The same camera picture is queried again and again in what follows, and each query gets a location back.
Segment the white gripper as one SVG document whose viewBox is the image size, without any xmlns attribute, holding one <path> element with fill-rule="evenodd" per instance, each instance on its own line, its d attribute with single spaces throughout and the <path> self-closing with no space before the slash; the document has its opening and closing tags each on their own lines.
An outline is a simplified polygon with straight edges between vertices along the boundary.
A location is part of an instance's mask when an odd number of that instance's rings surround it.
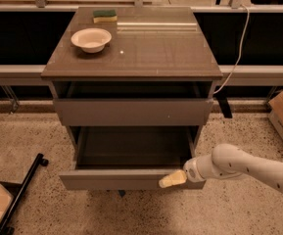
<svg viewBox="0 0 283 235">
<path fill-rule="evenodd" d="M 206 180 L 203 175 L 203 170 L 207 167 L 208 163 L 207 156 L 200 156 L 188 160 L 184 166 L 183 170 L 179 169 L 159 181 L 161 188 L 167 188 L 175 185 L 184 184 L 188 179 L 190 182 L 197 183 Z"/>
</svg>

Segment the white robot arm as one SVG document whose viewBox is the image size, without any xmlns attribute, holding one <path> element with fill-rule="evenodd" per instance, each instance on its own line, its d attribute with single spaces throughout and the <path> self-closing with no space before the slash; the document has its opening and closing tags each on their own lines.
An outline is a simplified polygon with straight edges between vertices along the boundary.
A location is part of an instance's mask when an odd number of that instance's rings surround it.
<svg viewBox="0 0 283 235">
<path fill-rule="evenodd" d="M 210 154 L 188 160 L 182 169 L 163 177 L 161 188 L 207 179 L 227 179 L 249 175 L 283 194 L 283 163 L 250 155 L 230 145 L 217 145 Z"/>
</svg>

